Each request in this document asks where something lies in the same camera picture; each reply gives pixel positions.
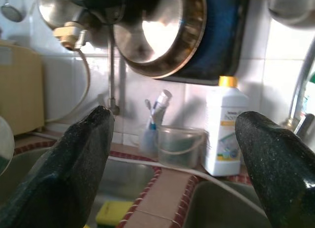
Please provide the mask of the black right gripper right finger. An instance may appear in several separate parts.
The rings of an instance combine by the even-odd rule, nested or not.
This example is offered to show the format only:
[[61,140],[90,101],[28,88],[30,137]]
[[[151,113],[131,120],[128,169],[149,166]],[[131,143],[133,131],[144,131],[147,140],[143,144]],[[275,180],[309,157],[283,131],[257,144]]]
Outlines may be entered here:
[[241,113],[236,138],[272,228],[315,228],[315,153],[292,131]]

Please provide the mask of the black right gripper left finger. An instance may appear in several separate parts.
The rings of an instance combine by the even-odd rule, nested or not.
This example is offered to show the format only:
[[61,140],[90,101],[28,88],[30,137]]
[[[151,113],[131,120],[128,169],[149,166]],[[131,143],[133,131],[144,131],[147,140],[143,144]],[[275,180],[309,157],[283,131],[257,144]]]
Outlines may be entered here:
[[0,228],[84,228],[114,131],[104,106],[71,125],[0,208]]

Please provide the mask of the round steel bowl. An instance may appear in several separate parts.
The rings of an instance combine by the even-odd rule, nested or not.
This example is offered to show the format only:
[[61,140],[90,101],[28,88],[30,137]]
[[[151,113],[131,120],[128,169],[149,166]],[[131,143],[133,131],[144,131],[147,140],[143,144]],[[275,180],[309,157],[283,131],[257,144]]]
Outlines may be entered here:
[[8,168],[14,154],[15,141],[8,122],[0,116],[0,176]]

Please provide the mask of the yellow green scrub sponge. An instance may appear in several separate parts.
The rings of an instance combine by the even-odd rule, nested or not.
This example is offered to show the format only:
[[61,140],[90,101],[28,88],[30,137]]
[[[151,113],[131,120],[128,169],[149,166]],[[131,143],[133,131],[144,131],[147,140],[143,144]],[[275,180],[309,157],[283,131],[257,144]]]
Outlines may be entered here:
[[99,209],[95,221],[101,226],[116,226],[132,205],[132,201],[107,201]]

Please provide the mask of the steel sink basin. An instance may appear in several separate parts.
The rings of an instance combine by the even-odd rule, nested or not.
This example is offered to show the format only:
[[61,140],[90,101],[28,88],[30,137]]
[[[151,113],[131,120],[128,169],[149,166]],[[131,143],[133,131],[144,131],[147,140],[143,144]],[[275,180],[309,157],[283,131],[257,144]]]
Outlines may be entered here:
[[[50,147],[39,147],[14,155],[5,172],[0,175],[0,210],[30,171],[35,162]],[[90,228],[100,228],[96,215],[107,201],[135,201],[153,179],[151,166],[108,159],[87,220]]]
[[210,181],[197,185],[183,228],[272,228],[268,218]]

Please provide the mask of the white detergent bottle yellow cap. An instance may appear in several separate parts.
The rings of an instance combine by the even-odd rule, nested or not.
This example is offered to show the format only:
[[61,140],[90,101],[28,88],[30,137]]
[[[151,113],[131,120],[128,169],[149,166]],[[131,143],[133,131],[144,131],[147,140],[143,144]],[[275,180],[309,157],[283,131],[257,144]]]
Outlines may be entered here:
[[249,99],[238,89],[234,76],[220,76],[218,86],[207,93],[205,130],[208,141],[202,153],[202,165],[212,176],[239,174],[241,156],[235,122],[248,105]]

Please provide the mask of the clear toothbrush cup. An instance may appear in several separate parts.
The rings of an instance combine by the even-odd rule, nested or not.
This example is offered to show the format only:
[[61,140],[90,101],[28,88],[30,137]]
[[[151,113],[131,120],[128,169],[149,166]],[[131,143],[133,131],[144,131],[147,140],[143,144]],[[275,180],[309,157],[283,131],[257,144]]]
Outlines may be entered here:
[[142,154],[156,158],[158,156],[158,129],[156,126],[142,129],[139,135],[139,150]]

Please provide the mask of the chrome curved faucet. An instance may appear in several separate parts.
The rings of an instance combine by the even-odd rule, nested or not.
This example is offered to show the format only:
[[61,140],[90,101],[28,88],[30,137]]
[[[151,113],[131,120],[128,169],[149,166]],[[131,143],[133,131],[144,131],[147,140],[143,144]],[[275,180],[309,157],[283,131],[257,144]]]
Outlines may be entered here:
[[303,97],[310,74],[312,65],[315,61],[315,37],[313,38],[310,47],[307,51],[304,63],[301,67],[293,97],[291,100],[288,117],[283,122],[283,127],[292,131],[299,138],[304,139],[307,131],[311,127],[315,116],[311,113],[300,116],[302,110]]

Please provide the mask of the beige water filter appliance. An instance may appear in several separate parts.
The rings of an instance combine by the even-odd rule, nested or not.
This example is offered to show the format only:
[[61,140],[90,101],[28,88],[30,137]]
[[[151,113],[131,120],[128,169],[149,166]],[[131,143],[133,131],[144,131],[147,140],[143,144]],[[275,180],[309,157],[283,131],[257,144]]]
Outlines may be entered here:
[[43,68],[32,49],[0,40],[0,116],[14,135],[44,126]]

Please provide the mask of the white blue toothbrush dark bristles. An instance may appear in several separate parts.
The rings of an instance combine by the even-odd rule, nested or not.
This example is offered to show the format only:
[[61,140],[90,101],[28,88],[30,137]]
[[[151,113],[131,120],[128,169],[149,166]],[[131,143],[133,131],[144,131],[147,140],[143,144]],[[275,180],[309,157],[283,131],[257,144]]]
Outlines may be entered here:
[[148,129],[156,130],[157,126],[156,126],[155,121],[153,119],[151,102],[148,99],[145,99],[145,106],[147,107],[147,109],[149,110],[149,113],[150,113],[149,122],[148,122]]

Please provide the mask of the light blue toothbrush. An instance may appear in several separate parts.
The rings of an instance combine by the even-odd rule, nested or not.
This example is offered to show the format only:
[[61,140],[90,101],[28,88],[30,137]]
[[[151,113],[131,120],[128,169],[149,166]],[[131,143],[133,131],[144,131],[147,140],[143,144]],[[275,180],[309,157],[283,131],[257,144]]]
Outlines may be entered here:
[[158,101],[155,102],[152,109],[152,121],[151,121],[152,129],[156,130],[158,125]]

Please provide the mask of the dark blue tray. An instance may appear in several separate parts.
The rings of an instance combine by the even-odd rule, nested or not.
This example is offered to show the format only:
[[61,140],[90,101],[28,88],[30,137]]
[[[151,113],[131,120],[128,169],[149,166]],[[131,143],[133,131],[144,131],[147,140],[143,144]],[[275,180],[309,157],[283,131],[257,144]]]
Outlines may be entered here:
[[191,60],[165,81],[215,86],[234,76],[241,55],[250,0],[206,0],[207,23]]

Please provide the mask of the small steel pot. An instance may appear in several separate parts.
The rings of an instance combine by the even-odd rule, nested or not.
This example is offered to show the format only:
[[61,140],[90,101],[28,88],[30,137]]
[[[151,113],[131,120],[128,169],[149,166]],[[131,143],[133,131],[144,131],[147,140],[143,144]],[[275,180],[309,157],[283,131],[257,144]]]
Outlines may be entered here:
[[77,22],[88,31],[104,25],[104,17],[89,4],[90,0],[37,0],[41,17],[53,31],[66,22]]

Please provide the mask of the metal mesh strainer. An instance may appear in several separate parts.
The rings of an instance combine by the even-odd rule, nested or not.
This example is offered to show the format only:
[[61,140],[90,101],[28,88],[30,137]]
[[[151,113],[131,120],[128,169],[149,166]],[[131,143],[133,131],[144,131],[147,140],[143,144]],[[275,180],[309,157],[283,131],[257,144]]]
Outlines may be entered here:
[[9,3],[4,3],[0,7],[0,11],[6,19],[12,22],[19,23],[23,20],[22,13],[17,8],[10,5]]

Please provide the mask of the large shiny steel pan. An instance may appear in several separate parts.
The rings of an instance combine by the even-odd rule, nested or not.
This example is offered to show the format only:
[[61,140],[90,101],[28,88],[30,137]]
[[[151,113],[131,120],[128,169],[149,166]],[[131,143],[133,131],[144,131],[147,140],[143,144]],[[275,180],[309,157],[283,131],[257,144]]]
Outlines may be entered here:
[[138,0],[114,25],[114,39],[134,72],[161,79],[191,60],[206,21],[206,0]]

